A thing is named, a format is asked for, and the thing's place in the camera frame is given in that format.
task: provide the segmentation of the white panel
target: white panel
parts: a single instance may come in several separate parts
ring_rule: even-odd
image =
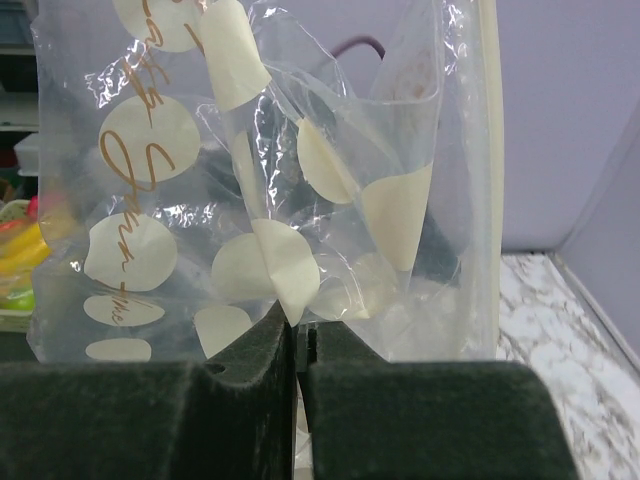
[[[640,108],[629,130],[560,255],[640,356]]]

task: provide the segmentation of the clear plastic bag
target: clear plastic bag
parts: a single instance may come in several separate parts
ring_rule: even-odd
[[[390,360],[492,356],[472,11],[409,2],[358,99],[269,1],[42,1],[39,360],[203,360],[275,300]]]

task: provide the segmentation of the white marble surface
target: white marble surface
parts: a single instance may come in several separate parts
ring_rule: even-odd
[[[584,480],[640,479],[640,382],[543,255],[501,265],[498,358],[551,392]]]

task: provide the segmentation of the green object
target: green object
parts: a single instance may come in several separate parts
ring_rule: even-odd
[[[31,311],[35,306],[36,299],[31,288],[11,292],[7,299],[2,302],[2,308],[6,310]]]

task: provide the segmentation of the yellow object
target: yellow object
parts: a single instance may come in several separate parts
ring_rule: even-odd
[[[0,259],[0,275],[14,273],[19,270],[31,270],[40,265],[50,253],[51,250],[42,237],[40,237],[39,241],[36,239],[35,242],[23,243],[20,251]]]
[[[12,257],[25,249],[30,249],[32,245],[38,242],[44,242],[40,233],[38,223],[33,223],[27,227],[22,233],[9,240],[2,248],[2,254],[5,259]]]

